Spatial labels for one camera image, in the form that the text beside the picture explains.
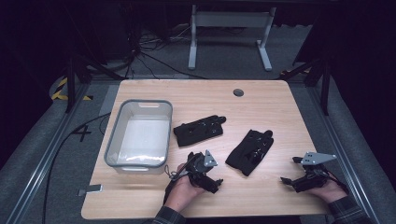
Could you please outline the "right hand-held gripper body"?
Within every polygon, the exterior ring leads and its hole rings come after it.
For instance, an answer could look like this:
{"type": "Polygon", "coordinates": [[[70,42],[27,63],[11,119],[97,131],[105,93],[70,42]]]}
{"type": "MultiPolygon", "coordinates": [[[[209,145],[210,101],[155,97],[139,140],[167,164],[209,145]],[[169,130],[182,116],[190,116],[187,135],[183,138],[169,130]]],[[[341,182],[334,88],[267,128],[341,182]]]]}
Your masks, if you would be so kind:
{"type": "Polygon", "coordinates": [[[336,156],[333,154],[306,152],[301,158],[303,158],[303,161],[298,164],[303,166],[305,175],[293,180],[295,191],[302,192],[313,188],[321,188],[330,178],[329,171],[324,166],[324,163],[335,160],[336,156]]]}

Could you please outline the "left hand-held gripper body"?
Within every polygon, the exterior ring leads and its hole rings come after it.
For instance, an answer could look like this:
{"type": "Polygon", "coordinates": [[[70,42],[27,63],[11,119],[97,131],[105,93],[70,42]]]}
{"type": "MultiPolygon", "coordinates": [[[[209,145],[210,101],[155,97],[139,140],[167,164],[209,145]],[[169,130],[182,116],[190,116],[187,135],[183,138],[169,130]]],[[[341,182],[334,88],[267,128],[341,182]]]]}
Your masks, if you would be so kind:
{"type": "Polygon", "coordinates": [[[207,149],[205,153],[194,153],[195,158],[190,163],[185,163],[181,170],[174,175],[174,180],[179,180],[182,176],[187,176],[194,187],[202,188],[206,191],[214,191],[215,181],[206,174],[218,165],[211,152],[207,149]]]}

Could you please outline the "person's right hand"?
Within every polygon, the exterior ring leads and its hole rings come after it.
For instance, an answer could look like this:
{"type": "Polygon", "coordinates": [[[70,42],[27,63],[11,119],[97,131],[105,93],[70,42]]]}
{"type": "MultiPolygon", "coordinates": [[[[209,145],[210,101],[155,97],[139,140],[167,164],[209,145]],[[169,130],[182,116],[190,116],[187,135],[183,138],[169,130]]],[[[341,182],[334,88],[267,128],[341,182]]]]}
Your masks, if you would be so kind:
{"type": "Polygon", "coordinates": [[[321,188],[309,189],[307,192],[319,197],[325,203],[333,203],[347,196],[347,193],[332,180],[328,180],[321,188]]]}

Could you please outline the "person's left hand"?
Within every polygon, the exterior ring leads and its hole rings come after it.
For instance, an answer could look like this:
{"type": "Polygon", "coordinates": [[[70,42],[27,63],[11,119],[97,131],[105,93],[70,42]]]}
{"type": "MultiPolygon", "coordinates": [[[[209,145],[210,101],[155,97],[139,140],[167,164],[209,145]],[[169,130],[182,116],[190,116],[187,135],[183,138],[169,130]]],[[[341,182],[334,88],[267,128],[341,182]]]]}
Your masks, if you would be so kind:
{"type": "Polygon", "coordinates": [[[202,188],[194,187],[187,176],[181,177],[171,189],[164,206],[181,213],[198,196],[205,193],[202,188]]]}

